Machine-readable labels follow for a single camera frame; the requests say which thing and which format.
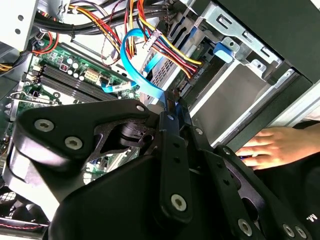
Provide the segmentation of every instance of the black plastic bracket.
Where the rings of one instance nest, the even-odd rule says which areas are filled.
[[[297,232],[296,226],[305,232],[307,239],[312,238],[307,229],[305,229],[292,212],[271,193],[254,174],[254,171],[246,167],[230,148],[219,145],[214,149],[214,152],[221,156],[221,159],[225,163],[223,165],[226,165],[234,178],[240,182],[238,194],[256,209],[256,214],[259,216],[256,220],[263,230],[266,239],[290,239],[286,233],[285,226],[288,226],[292,230],[295,236],[294,239],[304,239]]]
[[[160,189],[157,221],[164,228],[188,224],[193,217],[188,156],[185,140],[179,136],[174,96],[165,92],[165,110],[160,113]]]
[[[206,169],[205,173],[213,183],[212,191],[215,191],[219,198],[224,213],[222,216],[229,226],[229,231],[224,233],[228,236],[227,239],[239,238],[239,236],[241,236],[241,239],[248,240],[265,239],[251,221],[223,158],[212,152],[213,149],[200,128],[193,126],[191,134],[199,159],[202,159],[199,164],[202,169]]]

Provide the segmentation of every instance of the black fan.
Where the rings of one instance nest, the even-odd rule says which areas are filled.
[[[49,223],[38,205],[13,193],[7,186],[0,188],[0,217],[37,224]]]

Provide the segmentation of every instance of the finger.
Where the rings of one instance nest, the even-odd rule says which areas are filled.
[[[254,167],[254,169],[263,169],[272,162],[272,157],[270,155],[261,155],[255,157],[248,157],[242,160],[248,167]]]
[[[269,136],[273,136],[274,132],[272,128],[265,128],[262,129],[260,132],[258,132],[255,136],[256,137],[269,137]]]
[[[264,146],[274,143],[273,136],[254,136],[244,147]]]
[[[235,154],[237,156],[251,156],[251,155],[268,155],[270,154],[268,145],[264,146],[244,146],[240,148]]]

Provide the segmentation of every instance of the cable connector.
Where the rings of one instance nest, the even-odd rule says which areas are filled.
[[[151,47],[155,42],[158,40],[158,38],[162,35],[162,32],[160,32],[158,29],[154,30],[151,36],[147,39],[145,44],[142,46],[142,49],[146,50],[147,52],[150,51]]]
[[[73,43],[73,41],[75,40],[76,38],[76,34],[75,34],[75,25],[72,24],[72,33],[71,33],[71,40],[70,40],[70,43]]]

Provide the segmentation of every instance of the hand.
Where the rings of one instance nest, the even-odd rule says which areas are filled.
[[[240,148],[238,156],[252,156],[243,162],[254,170],[295,162],[320,151],[318,132],[290,127],[272,127],[260,131]]]

